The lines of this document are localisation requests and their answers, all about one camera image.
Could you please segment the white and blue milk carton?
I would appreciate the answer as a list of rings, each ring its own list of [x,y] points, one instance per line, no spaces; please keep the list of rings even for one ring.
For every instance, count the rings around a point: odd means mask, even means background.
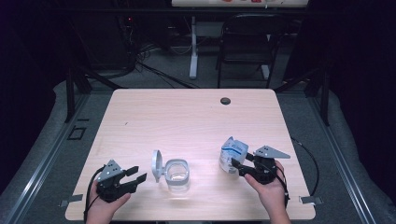
[[[234,140],[231,136],[221,147],[219,154],[219,166],[228,174],[235,174],[237,169],[232,166],[232,159],[243,163],[248,153],[248,145]]]

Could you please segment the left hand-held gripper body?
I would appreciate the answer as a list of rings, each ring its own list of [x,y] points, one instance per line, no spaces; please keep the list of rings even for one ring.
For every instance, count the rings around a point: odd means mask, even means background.
[[[110,160],[97,178],[96,193],[107,203],[120,201],[122,197],[128,199],[131,193],[120,183],[125,176],[126,171],[114,160]]]

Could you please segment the black metal stand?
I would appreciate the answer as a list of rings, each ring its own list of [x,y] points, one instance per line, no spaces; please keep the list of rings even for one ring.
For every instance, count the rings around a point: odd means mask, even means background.
[[[69,122],[75,115],[75,88],[78,88],[82,94],[89,94],[92,91],[92,86],[87,78],[88,72],[89,70],[85,66],[80,65],[71,67],[66,73],[67,113],[65,123]]]
[[[330,96],[330,75],[328,74],[326,68],[315,68],[311,71],[303,74],[302,76],[296,77],[286,84],[275,88],[276,93],[281,93],[290,89],[291,87],[297,85],[301,81],[309,79],[307,86],[304,89],[304,94],[306,97],[315,97],[318,91],[320,94],[320,104],[319,104],[319,115],[326,126],[329,126],[328,119],[328,107],[329,107],[329,96]]]

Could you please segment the person's left hand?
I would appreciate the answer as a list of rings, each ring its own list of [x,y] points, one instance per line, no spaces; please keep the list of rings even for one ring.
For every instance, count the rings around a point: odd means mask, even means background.
[[[89,209],[87,212],[87,220],[99,220],[99,219],[106,219],[112,220],[115,213],[124,205],[126,204],[131,198],[130,193],[126,193],[121,196],[119,199],[112,203],[107,203],[103,201],[98,194],[96,193],[96,186],[92,186],[90,192],[90,202],[89,202]]]

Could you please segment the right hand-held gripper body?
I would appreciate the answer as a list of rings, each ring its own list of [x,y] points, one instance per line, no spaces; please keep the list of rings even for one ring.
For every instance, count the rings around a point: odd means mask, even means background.
[[[261,184],[269,184],[277,177],[275,159],[290,158],[290,155],[269,146],[260,147],[252,154],[254,155],[252,176]]]

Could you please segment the person's right hand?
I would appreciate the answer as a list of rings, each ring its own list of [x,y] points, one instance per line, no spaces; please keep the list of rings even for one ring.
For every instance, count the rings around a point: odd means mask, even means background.
[[[273,182],[266,185],[259,183],[249,174],[244,175],[249,185],[257,191],[259,199],[271,220],[289,218],[285,205],[285,190],[283,187],[284,168],[279,161],[276,161],[276,168],[277,177]]]

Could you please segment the aluminium floor rail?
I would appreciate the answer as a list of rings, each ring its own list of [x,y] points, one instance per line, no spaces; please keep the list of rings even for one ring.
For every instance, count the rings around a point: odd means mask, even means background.
[[[69,201],[92,145],[97,117],[94,100],[78,97],[76,114],[64,122],[54,107],[21,169],[0,197],[0,224],[82,224],[65,217]]]
[[[313,109],[315,118],[319,123],[320,129],[324,132],[326,139],[330,145],[330,152],[332,154],[332,159],[334,160],[338,173],[344,182],[346,191],[355,207],[355,210],[361,220],[361,223],[377,224],[374,215],[363,196],[361,188],[359,187],[355,177],[351,173],[351,170],[347,164],[347,160],[340,148],[338,141],[336,140],[333,128],[325,124],[319,113],[318,100],[316,98],[308,98],[307,101],[310,104],[310,107]]]

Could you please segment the white lidded plastic jug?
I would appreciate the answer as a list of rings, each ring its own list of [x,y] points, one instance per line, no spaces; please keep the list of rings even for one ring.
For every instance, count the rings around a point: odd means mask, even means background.
[[[190,188],[190,167],[185,160],[172,159],[163,162],[161,151],[154,150],[151,172],[157,183],[164,177],[168,190],[171,192],[186,192]]]

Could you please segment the grey tape strip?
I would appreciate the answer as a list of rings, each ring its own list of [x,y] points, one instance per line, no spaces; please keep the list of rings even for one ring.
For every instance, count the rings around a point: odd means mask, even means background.
[[[79,202],[79,201],[81,201],[82,198],[83,198],[83,194],[72,195],[72,196],[70,196],[68,199],[61,200],[58,206],[59,206],[59,207],[66,207],[66,206],[69,205],[70,203],[74,203],[74,202]]]
[[[302,204],[311,204],[311,205],[319,205],[323,203],[320,197],[315,197],[315,196],[301,197],[300,202]]]

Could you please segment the black folding chair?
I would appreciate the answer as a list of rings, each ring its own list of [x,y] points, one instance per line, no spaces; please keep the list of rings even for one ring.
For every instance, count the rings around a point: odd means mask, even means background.
[[[216,63],[218,87],[221,86],[224,64],[263,65],[268,67],[266,88],[272,80],[276,56],[289,21],[276,14],[244,13],[223,23]]]

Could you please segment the black equipment cabinet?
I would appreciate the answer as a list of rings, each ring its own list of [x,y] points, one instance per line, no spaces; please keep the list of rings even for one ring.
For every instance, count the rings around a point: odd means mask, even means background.
[[[106,14],[78,14],[73,21],[90,66],[97,70],[134,68],[134,56],[126,48],[117,17]]]

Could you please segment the white desk with metal legs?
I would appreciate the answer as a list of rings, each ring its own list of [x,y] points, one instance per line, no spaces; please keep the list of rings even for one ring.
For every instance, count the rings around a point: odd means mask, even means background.
[[[247,7],[247,8],[305,8],[309,0],[171,0],[173,7]],[[190,78],[197,77],[196,18],[191,19],[191,69]]]

